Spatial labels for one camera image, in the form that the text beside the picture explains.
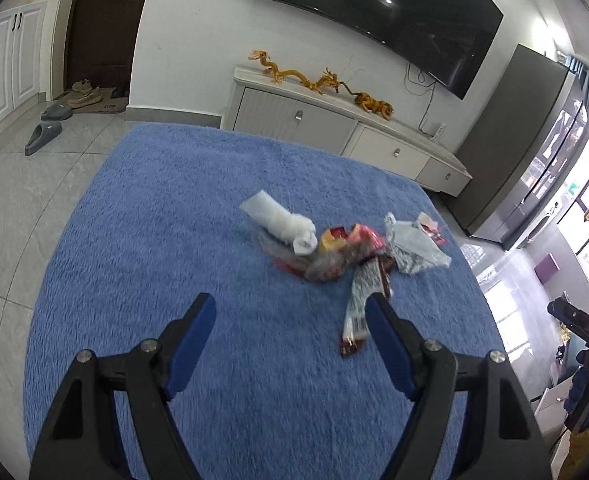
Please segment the grey refrigerator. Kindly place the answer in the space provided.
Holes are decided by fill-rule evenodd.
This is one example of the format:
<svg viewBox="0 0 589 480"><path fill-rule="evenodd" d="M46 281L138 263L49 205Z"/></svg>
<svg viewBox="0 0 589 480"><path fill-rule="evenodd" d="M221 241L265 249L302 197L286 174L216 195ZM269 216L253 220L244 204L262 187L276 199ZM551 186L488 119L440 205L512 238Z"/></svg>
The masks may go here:
<svg viewBox="0 0 589 480"><path fill-rule="evenodd" d="M513 246L569 162L586 124L578 76L519 44L456 152L471 181L447 208L464 233Z"/></svg>

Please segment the clear red plastic wrapper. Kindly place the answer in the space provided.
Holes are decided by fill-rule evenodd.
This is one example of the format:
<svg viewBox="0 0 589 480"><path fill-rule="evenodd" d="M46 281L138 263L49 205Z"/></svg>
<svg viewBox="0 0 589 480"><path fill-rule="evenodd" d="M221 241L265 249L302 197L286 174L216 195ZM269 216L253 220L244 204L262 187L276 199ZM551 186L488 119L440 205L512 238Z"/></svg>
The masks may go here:
<svg viewBox="0 0 589 480"><path fill-rule="evenodd" d="M311 266L316 255L315 249L311 252L306 250L302 254L297 254L291 246L273 237L272 234L263 228L255 233L254 239L262 249L262 252L275 263L275 266L281 270L300 276L300 278L304 277L305 272Z"/></svg>

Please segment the white power strip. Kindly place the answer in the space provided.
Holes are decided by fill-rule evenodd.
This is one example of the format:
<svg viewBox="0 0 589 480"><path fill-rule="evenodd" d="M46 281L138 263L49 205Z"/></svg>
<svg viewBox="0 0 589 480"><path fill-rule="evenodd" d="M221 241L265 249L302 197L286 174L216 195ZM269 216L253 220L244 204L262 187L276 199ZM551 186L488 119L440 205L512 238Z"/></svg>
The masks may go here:
<svg viewBox="0 0 589 480"><path fill-rule="evenodd" d="M443 122L442 124L440 124L437 128L437 130L435 131L435 133L433 133L432 139L433 140L437 140L439 139L439 137L441 136L441 134L443 133L443 131L445 130L445 127L447 125L445 125Z"/></svg>

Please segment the beige shoes on mat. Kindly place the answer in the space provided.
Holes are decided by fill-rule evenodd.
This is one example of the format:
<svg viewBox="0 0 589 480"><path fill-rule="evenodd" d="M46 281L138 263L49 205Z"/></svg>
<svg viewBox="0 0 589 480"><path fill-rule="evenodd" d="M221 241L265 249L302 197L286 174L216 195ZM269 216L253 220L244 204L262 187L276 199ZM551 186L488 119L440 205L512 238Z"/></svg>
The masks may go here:
<svg viewBox="0 0 589 480"><path fill-rule="evenodd" d="M74 82L71 87L70 99L68 105L72 110L89 105L98 104L102 101L102 94L99 87L94 87L89 79Z"/></svg>

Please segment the grey slipper near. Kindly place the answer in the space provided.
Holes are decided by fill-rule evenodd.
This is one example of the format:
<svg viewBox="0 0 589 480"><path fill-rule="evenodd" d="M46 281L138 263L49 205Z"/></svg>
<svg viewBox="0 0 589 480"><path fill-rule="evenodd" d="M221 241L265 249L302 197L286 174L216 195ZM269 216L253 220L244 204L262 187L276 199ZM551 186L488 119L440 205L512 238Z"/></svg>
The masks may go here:
<svg viewBox="0 0 589 480"><path fill-rule="evenodd" d="M40 122L33 130L29 142L24 147L25 156L31 156L54 140L62 131L61 122Z"/></svg>

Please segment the grey slipper far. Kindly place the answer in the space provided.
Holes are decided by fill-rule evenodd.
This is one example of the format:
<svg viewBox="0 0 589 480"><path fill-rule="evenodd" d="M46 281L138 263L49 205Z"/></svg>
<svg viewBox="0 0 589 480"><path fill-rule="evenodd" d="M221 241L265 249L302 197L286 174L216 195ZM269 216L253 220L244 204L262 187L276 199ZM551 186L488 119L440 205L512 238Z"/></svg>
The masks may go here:
<svg viewBox="0 0 589 480"><path fill-rule="evenodd" d="M71 118L73 115L73 108L67 103L57 102L48 106L46 110L40 115L42 122L63 122Z"/></svg>

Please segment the white cupboard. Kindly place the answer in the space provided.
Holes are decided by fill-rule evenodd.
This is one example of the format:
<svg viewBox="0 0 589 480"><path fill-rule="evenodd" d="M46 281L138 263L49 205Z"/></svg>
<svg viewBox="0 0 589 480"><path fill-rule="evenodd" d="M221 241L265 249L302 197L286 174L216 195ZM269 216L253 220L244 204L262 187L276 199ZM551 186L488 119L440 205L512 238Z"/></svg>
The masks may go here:
<svg viewBox="0 0 589 480"><path fill-rule="evenodd" d="M44 1L0 12L0 122L40 90Z"/></svg>

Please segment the grey slipper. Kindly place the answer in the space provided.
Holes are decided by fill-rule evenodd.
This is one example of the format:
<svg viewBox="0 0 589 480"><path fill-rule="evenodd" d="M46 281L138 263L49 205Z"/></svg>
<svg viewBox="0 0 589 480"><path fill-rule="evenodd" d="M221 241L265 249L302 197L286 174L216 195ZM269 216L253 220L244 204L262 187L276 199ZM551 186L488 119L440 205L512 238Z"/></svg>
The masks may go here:
<svg viewBox="0 0 589 480"><path fill-rule="evenodd" d="M63 122L71 118L73 115L73 108L67 103L57 102L48 106L46 110L40 115L42 122Z"/></svg>
<svg viewBox="0 0 589 480"><path fill-rule="evenodd" d="M31 156L54 140L62 131L61 122L40 122L33 130L29 142L24 147L25 156Z"/></svg>

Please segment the white tissue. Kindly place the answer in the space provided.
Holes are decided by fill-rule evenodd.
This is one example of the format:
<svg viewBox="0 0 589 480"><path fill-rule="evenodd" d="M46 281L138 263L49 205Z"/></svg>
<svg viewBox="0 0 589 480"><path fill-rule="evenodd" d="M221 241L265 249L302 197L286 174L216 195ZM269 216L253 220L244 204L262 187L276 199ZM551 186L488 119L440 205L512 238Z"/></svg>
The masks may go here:
<svg viewBox="0 0 589 480"><path fill-rule="evenodd" d="M302 214L294 214L261 190L240 204L254 222L270 235L289 245L299 256L308 256L316 251L319 241L313 221Z"/></svg>

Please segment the black wall television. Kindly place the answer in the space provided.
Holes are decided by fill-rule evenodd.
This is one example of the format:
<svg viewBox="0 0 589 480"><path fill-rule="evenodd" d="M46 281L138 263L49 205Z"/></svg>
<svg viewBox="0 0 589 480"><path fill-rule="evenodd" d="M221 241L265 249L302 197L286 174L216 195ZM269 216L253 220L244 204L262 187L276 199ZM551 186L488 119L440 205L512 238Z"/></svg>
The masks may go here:
<svg viewBox="0 0 589 480"><path fill-rule="evenodd" d="M382 44L464 99L503 14L493 0L273 0Z"/></svg>

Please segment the purple stool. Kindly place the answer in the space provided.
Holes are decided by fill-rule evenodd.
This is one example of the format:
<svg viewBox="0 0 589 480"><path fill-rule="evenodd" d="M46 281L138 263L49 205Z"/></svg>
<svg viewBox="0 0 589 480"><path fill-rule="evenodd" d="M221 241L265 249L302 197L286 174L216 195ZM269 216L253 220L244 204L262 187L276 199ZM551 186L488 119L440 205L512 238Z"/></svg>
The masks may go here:
<svg viewBox="0 0 589 480"><path fill-rule="evenodd" d="M546 254L534 267L534 273L542 285L547 284L560 270L560 267L550 252Z"/></svg>

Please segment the golden dragon figurine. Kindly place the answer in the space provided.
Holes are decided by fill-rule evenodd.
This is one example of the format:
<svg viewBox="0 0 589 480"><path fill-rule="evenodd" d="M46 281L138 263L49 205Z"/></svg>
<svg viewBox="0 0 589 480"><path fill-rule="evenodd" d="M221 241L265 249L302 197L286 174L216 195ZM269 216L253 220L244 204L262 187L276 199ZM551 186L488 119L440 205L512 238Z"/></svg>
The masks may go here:
<svg viewBox="0 0 589 480"><path fill-rule="evenodd" d="M258 61L263 67L263 74L270 76L275 84L281 84L287 78L294 78L299 81L299 84L304 88L319 94L322 94L323 90L326 88L333 89L334 92L338 93L341 86L341 81L339 80L338 75L328 70L328 68L326 68L325 72L319 77L319 79L311 80L305 76L304 73L299 72L299 70L294 70L293 68L281 70L279 66L272 61L270 55L268 55L266 51L252 50L248 56L248 60Z"/></svg>

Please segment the silver wrapper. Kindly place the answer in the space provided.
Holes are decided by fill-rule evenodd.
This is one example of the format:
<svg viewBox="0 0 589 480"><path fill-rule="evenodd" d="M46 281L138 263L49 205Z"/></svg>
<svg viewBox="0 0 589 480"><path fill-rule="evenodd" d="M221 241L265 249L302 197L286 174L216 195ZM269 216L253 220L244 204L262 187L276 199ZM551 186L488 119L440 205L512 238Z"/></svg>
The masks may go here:
<svg viewBox="0 0 589 480"><path fill-rule="evenodd" d="M401 273L413 275L450 266L451 257L442 252L418 221L400 221L388 212L383 222L388 252Z"/></svg>

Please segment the long striped candy wrapper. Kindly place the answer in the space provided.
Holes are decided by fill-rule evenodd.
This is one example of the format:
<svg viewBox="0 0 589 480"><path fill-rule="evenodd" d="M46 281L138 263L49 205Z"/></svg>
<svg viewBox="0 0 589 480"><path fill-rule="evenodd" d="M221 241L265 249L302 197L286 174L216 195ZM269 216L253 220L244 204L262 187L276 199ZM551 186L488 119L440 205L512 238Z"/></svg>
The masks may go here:
<svg viewBox="0 0 589 480"><path fill-rule="evenodd" d="M381 294L387 299L392 296L389 274L395 266L387 255L377 255L361 263L353 274L351 295L345 311L342 335L339 344L343 359L354 356L369 337L365 307L372 294Z"/></svg>

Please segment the dark brown door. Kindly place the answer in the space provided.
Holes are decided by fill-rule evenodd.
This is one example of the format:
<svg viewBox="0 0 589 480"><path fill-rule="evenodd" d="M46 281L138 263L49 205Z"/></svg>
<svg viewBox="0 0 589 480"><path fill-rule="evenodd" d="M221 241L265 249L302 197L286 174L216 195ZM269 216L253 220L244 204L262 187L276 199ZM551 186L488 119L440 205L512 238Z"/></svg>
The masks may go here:
<svg viewBox="0 0 589 480"><path fill-rule="evenodd" d="M89 80L99 88L130 88L145 0L73 0L64 57L64 88Z"/></svg>

